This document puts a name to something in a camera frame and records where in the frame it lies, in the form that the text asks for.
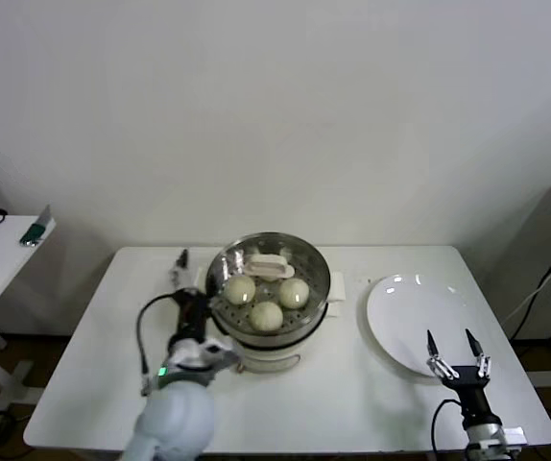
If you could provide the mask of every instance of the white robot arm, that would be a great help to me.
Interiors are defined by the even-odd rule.
[[[187,276],[188,253],[176,263],[174,285]],[[180,309],[178,327],[169,340],[167,357],[156,376],[150,376],[141,339],[141,318],[156,301],[170,298]],[[238,363],[241,348],[229,337],[205,337],[208,298],[196,288],[182,288],[151,300],[137,318],[146,405],[134,425],[133,436],[122,455],[124,461],[181,461],[196,458],[214,433],[214,401],[207,386],[224,368]]]
[[[214,402],[196,382],[176,381],[153,392],[134,426],[122,460],[196,458],[214,432]]]

